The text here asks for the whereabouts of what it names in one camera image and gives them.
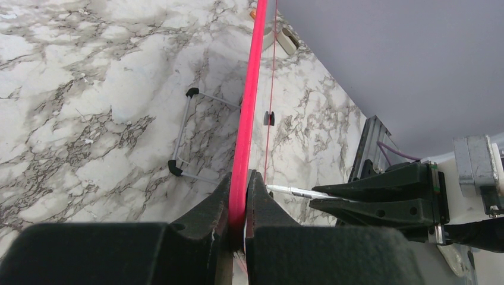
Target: white marble tabletop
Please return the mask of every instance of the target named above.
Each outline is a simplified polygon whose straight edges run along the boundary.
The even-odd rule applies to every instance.
[[[173,176],[167,161],[190,87],[241,103],[255,5],[3,0],[0,256],[33,223],[170,222],[207,197],[214,185]],[[267,58],[261,73],[258,90],[271,79]],[[344,182],[364,116],[303,43],[277,61],[274,92],[267,182]],[[266,98],[258,92],[256,111]],[[239,115],[192,99],[183,168],[216,180],[229,172]],[[250,165],[262,173],[264,134],[254,129]],[[276,199],[302,223],[333,223],[304,199]]]

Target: white pen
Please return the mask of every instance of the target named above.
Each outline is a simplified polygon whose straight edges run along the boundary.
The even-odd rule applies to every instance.
[[[279,186],[279,185],[266,185],[266,188],[270,191],[273,191],[273,192],[284,193],[284,194],[289,194],[289,195],[298,196],[298,197],[304,197],[304,198],[308,198],[308,199],[338,199],[338,197],[330,196],[330,195],[322,193],[322,192],[299,189],[296,187]]]

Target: gray wall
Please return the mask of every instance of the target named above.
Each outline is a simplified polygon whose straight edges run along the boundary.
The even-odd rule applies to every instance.
[[[279,0],[279,11],[403,151],[504,132],[504,1]]]

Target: thin red cord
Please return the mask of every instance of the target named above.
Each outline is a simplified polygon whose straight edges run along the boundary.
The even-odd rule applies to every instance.
[[[267,131],[267,135],[266,135],[266,158],[264,159],[264,184],[266,184],[266,179],[267,179],[267,175],[266,175],[266,169],[267,169],[267,156],[268,156],[268,146],[269,146],[269,128],[270,128],[270,124],[271,124],[271,105],[273,104],[273,82],[275,80],[275,55],[276,55],[276,13],[277,13],[277,7],[278,5],[278,0],[275,0],[275,20],[273,21],[274,22],[274,26],[273,26],[273,34],[274,35],[274,38],[273,38],[273,72],[272,72],[272,75],[271,75],[271,94],[269,96],[269,117],[268,117],[268,131]]]

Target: black corner connector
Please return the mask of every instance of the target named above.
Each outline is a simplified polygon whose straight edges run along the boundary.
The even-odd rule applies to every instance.
[[[172,159],[168,160],[168,169],[175,176],[182,176],[182,169],[177,167],[177,161]]]
[[[191,97],[191,99],[192,99],[194,95],[198,95],[198,94],[200,94],[200,89],[193,87],[193,88],[189,88],[189,90],[187,90],[187,93],[185,95]]]

